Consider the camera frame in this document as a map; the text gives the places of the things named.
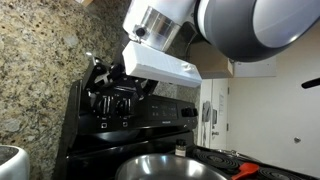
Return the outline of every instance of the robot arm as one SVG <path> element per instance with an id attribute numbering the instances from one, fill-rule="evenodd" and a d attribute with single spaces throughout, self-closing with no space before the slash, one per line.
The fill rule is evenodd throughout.
<path id="1" fill-rule="evenodd" d="M 133 41 L 166 51 L 192 13 L 192 23 L 210 44 L 230 59 L 253 62 L 302 36 L 318 21 L 320 1 L 133 0 L 123 27 Z"/>

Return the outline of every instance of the granite backsplash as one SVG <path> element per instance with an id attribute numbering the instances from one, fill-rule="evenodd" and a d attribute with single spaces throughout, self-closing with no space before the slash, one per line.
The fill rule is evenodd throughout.
<path id="1" fill-rule="evenodd" d="M 112 61 L 129 4 L 95 0 L 84 8 L 73 0 L 0 1 L 0 144 L 29 153 L 30 179 L 50 179 L 71 83 L 88 66 L 86 52 Z M 155 94 L 198 106 L 198 88 L 160 83 Z"/>

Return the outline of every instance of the black stove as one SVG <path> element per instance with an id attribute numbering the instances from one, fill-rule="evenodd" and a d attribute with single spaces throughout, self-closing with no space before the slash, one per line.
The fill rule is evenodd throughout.
<path id="1" fill-rule="evenodd" d="M 230 177 L 238 174 L 239 166 L 245 162 L 250 162 L 259 165 L 257 173 L 246 177 L 246 180 L 316 180 L 317 178 L 304 175 L 301 173 L 289 171 L 283 168 L 275 167 L 262 163 L 248 156 L 239 157 L 239 155 L 230 155 L 229 153 L 210 150 L 203 147 L 194 147 L 192 153 L 188 153 L 188 157 L 203 162 L 209 166 L 215 167 Z"/>
<path id="2" fill-rule="evenodd" d="M 197 110 L 193 103 L 154 96 L 157 82 L 128 77 L 121 65 L 109 68 L 93 58 L 82 80 L 73 83 L 62 128 L 53 179 L 111 180 L 130 158 L 174 154 L 184 139 L 186 156 L 225 177 L 239 173 L 246 162 L 259 165 L 245 179 L 316 180 L 297 172 L 264 164 L 235 151 L 210 150 L 194 144 Z M 104 82 L 97 80 L 105 76 Z"/>

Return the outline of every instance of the stainless steel bowl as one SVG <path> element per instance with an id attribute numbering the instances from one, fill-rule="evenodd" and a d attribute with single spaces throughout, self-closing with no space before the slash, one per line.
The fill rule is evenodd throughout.
<path id="1" fill-rule="evenodd" d="M 150 154 L 129 159 L 122 164 L 117 180 L 227 180 L 218 169 L 198 161 L 174 155 Z"/>

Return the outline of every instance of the red object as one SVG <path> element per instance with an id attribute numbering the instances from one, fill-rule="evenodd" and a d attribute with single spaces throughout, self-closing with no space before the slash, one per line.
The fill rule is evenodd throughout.
<path id="1" fill-rule="evenodd" d="M 240 172 L 231 177 L 232 180 L 238 180 L 242 177 L 253 174 L 259 170 L 259 166 L 253 163 L 243 163 L 239 167 Z"/>

